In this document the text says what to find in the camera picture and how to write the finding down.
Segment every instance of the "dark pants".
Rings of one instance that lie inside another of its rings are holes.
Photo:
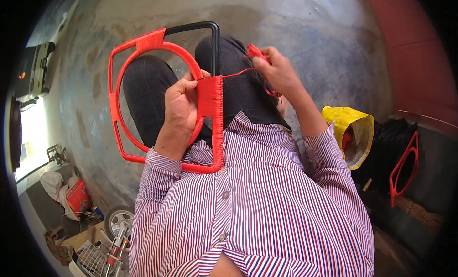
[[[231,36],[221,37],[221,75],[238,73],[253,67],[244,57],[244,45]],[[195,58],[200,68],[210,71],[212,46],[210,38],[196,47]],[[144,55],[126,69],[123,90],[130,114],[145,146],[151,148],[165,120],[165,91],[178,81],[172,68],[156,56]],[[263,88],[263,78],[255,71],[223,78],[224,128],[243,111],[254,124],[280,124],[290,129],[277,110],[278,101]],[[211,147],[212,131],[203,125],[198,140]]]

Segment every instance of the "right hand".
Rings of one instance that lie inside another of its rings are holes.
[[[284,95],[293,104],[295,96],[305,89],[291,63],[274,47],[261,48],[260,52],[268,62],[260,57],[253,57],[256,70],[267,78],[275,91]]]

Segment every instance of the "striped shirt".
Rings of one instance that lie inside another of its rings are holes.
[[[135,202],[131,276],[209,276],[222,252],[247,276],[372,276],[369,216],[333,124],[304,138],[240,112],[224,130],[217,173],[181,171],[150,150]],[[211,165],[202,140],[184,161]]]

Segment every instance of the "wooden board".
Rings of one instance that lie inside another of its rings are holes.
[[[62,245],[72,246],[75,249],[75,251],[77,251],[83,245],[83,243],[85,243],[86,240],[90,238],[90,230],[92,230],[92,239],[90,240],[92,243],[96,243],[99,240],[103,242],[105,238],[102,235],[102,232],[100,231],[100,229],[102,228],[104,228],[104,223],[97,223],[93,227],[89,227],[87,230],[81,232],[80,234],[77,234],[73,237],[70,237],[67,240],[64,240],[62,242]]]

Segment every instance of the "left hand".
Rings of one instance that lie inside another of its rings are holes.
[[[202,70],[205,78],[211,75]],[[165,91],[165,121],[157,136],[157,153],[181,160],[196,127],[198,111],[198,82],[187,72],[181,80]]]

